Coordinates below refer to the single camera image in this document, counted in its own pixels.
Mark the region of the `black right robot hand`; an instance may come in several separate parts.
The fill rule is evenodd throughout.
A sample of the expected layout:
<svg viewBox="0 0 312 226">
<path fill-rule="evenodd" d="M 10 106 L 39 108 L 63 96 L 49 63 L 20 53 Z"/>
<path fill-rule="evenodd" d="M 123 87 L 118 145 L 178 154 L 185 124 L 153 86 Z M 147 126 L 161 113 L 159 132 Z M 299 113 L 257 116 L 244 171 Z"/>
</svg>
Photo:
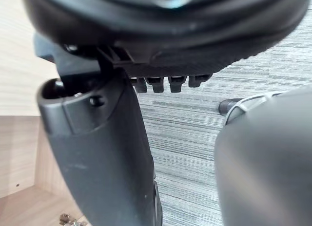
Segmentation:
<svg viewBox="0 0 312 226">
<path fill-rule="evenodd" d="M 95 226 L 160 226 L 136 97 L 199 87 L 275 46 L 310 0 L 23 0 L 36 55 L 54 63 L 37 104 L 70 193 Z"/>
</svg>

